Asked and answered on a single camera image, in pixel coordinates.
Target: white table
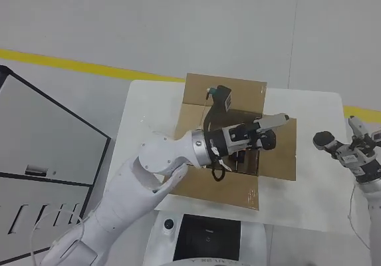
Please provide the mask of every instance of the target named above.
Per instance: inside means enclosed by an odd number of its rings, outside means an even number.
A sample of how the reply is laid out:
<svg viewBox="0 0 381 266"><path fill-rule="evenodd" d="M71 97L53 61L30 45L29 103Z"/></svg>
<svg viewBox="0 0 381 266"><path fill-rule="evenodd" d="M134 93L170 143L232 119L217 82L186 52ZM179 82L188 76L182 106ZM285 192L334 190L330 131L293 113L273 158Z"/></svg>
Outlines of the white table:
<svg viewBox="0 0 381 266"><path fill-rule="evenodd" d="M152 132L174 135L183 92L184 83L131 83L106 186ZM259 211L175 195L168 195L156 209L353 234L347 215L354 178L313 146L313 136L323 130L346 141L341 97L331 92L268 88L264 113L279 112L297 119L297 180L259 177ZM356 213L352 216L356 223Z"/></svg>

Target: black cable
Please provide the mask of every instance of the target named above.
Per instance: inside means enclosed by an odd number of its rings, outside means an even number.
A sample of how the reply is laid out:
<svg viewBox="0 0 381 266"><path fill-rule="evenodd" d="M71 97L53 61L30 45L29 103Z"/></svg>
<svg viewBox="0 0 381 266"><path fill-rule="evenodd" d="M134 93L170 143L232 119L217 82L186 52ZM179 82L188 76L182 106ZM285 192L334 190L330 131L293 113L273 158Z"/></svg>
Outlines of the black cable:
<svg viewBox="0 0 381 266"><path fill-rule="evenodd" d="M214 177L214 180L217 181L217 182L220 182L222 179L224 179L224 176L225 176L225 168L224 166L221 166L221 175L220 177L218 178L217 175L215 174L215 165L216 165L216 162L214 162L211 167L211 173L212 173L212 176Z"/></svg>

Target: white cable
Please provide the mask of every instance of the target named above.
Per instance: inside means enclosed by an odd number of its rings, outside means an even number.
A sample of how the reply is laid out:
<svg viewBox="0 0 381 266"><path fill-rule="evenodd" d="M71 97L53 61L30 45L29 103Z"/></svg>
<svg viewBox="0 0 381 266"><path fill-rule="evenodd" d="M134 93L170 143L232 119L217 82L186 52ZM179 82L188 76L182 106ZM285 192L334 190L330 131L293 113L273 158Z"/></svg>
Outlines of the white cable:
<svg viewBox="0 0 381 266"><path fill-rule="evenodd" d="M358 235L358 233L356 232L353 224L352 224L352 221L351 221L351 210L352 210L352 197L354 195L354 191L356 189L356 185L353 185L352 187L352 192L351 192L351 198L350 198L350 213L348 213L348 220L350 221L350 226L351 226L351 229L353 230L353 232L356 234L356 236L359 238L359 240L361 240L361 242L363 243L363 245L370 250L369 246L366 244L366 242L363 241L363 239L361 238L361 236Z"/></svg>
<svg viewBox="0 0 381 266"><path fill-rule="evenodd" d="M32 229L32 232L31 232L31 235L29 237L29 248L31 249L31 259L32 259L32 262L33 262L33 265L34 266L38 266L37 264L37 260L35 259L35 254L33 253L33 233L35 232L35 230L37 229L39 223L44 219L46 218L48 215L52 214L52 213L59 213L59 212L67 212L67 213L70 213L72 214L73 217L76 217L78 218L79 222L80 222L80 226L81 226L81 234L79 236L79 238L73 243L72 247L69 249L69 252L67 254L65 254L63 256L63 258L57 263L57 265L59 265L62 261L64 261L71 253L72 251L74 251L76 249L76 247L78 247L79 245L79 242L82 240L82 237L84 236L84 231L85 231L85 227L84 227L84 222L83 220L81 219L81 217L79 217L79 215L75 214L73 211L69 211L67 209L56 209L54 211L50 211L49 213L45 214L44 216L42 216L38 221L37 223L35 224L35 226L33 227Z"/></svg>

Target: round black button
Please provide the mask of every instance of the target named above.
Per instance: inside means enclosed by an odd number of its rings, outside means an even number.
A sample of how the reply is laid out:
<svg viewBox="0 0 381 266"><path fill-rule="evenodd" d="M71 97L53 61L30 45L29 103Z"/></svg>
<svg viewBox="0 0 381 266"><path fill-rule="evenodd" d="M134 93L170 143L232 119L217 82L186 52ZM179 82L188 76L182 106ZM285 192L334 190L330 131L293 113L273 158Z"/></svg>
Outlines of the round black button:
<svg viewBox="0 0 381 266"><path fill-rule="evenodd" d="M173 227L174 227L174 221L172 220L172 219L167 219L167 220L165 220L165 222L164 222L164 227L166 228L166 229L172 229Z"/></svg>

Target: silver metal ring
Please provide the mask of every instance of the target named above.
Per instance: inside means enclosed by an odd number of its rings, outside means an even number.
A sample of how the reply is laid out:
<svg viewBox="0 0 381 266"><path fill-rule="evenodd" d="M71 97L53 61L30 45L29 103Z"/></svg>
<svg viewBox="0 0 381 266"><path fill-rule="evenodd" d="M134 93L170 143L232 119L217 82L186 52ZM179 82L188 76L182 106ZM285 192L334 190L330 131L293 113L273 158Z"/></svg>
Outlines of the silver metal ring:
<svg viewBox="0 0 381 266"><path fill-rule="evenodd" d="M371 182L359 183L358 187L364 193L373 193L373 192L381 191L381 178L378 178Z"/></svg>
<svg viewBox="0 0 381 266"><path fill-rule="evenodd" d="M203 138L203 131L200 129L193 130L191 132L191 142L193 144L193 150L195 151L198 164L200 166L210 165L211 159L209 159L205 139Z"/></svg>

